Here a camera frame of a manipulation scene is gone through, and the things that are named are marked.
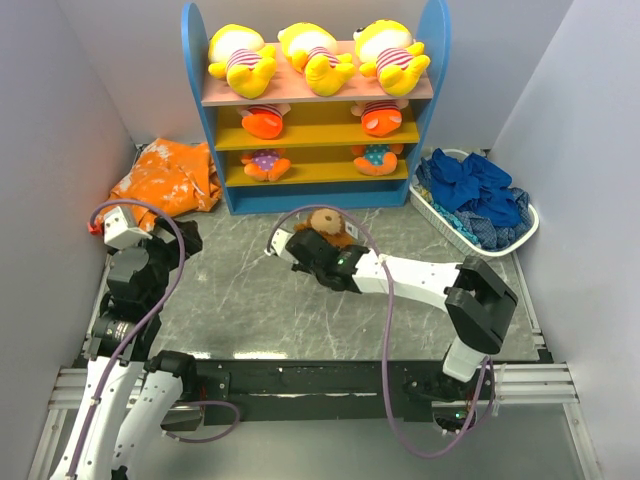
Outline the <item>plush purple dotted dress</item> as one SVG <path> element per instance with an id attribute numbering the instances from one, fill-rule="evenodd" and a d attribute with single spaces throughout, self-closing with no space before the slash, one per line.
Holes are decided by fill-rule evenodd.
<path id="1" fill-rule="evenodd" d="M 243 153 L 240 157 L 244 173 L 260 182 L 276 182 L 291 168 L 291 161 L 284 157 L 284 149 L 258 149 Z"/>

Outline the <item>yellow frog plush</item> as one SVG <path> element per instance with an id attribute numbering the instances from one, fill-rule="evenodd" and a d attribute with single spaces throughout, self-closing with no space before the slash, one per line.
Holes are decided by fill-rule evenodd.
<path id="1" fill-rule="evenodd" d="M 277 70 L 276 50 L 255 30 L 227 24 L 209 40 L 208 73 L 225 80 L 238 95 L 255 99 L 267 89 Z"/>
<path id="2" fill-rule="evenodd" d="M 380 19 L 353 33 L 354 51 L 364 77 L 376 78 L 394 97 L 409 94 L 426 72 L 431 59 L 425 45 L 416 41 L 403 24 Z"/>
<path id="3" fill-rule="evenodd" d="M 352 56 L 340 54 L 337 40 L 316 24 L 291 24 L 281 29 L 277 38 L 286 60 L 316 95 L 334 95 L 356 73 Z"/>

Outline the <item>boy doll striped shirt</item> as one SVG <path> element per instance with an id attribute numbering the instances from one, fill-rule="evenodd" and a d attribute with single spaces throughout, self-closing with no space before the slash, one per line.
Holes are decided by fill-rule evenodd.
<path id="1" fill-rule="evenodd" d="M 365 134 L 381 138 L 401 127 L 402 110 L 408 105 L 406 99 L 359 101 L 351 106 L 350 112 L 360 119 Z"/>

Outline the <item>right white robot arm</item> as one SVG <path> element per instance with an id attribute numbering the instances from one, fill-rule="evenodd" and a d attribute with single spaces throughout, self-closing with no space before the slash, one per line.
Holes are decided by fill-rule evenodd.
<path id="1" fill-rule="evenodd" d="M 350 245 L 338 248 L 312 229 L 277 229 L 271 251 L 336 292 L 389 294 L 445 312 L 456 337 L 439 372 L 438 387 L 460 398 L 487 356 L 501 351 L 518 304 L 516 293 L 485 262 L 468 256 L 461 263 L 430 263 L 378 254 Z"/>

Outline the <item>yellow frog plush front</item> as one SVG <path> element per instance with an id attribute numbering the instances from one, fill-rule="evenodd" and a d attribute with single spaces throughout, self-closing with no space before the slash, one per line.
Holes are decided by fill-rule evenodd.
<path id="1" fill-rule="evenodd" d="M 425 45 L 416 41 L 403 24 L 380 19 L 353 33 L 354 51 L 364 77 L 376 78 L 394 97 L 409 94 L 426 72 L 431 59 Z"/>

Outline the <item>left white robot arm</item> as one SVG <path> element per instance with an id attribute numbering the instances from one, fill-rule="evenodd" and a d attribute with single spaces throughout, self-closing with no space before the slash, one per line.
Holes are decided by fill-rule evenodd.
<path id="1" fill-rule="evenodd" d="M 106 290 L 89 337 L 80 407 L 54 479 L 131 479 L 176 401 L 198 392 L 195 359 L 150 354 L 159 314 L 185 261 L 201 251 L 194 221 L 160 220 L 167 233 L 112 251 Z"/>

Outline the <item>brown monkey plush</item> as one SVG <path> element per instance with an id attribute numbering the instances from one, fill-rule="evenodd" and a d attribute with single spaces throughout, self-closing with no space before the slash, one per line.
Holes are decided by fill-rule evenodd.
<path id="1" fill-rule="evenodd" d="M 329 244 L 336 248 L 345 248 L 356 244 L 355 238 L 347 231 L 343 216 L 330 208 L 315 209 L 307 216 L 304 222 L 294 226 L 295 232 L 306 229 L 319 233 Z"/>

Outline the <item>white plush blue dotted dress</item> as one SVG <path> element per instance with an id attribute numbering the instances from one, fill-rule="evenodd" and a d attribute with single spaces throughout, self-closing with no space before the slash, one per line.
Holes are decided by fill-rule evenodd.
<path id="1" fill-rule="evenodd" d="M 395 172 L 403 144 L 369 144 L 351 147 L 355 168 L 368 176 L 385 176 Z"/>

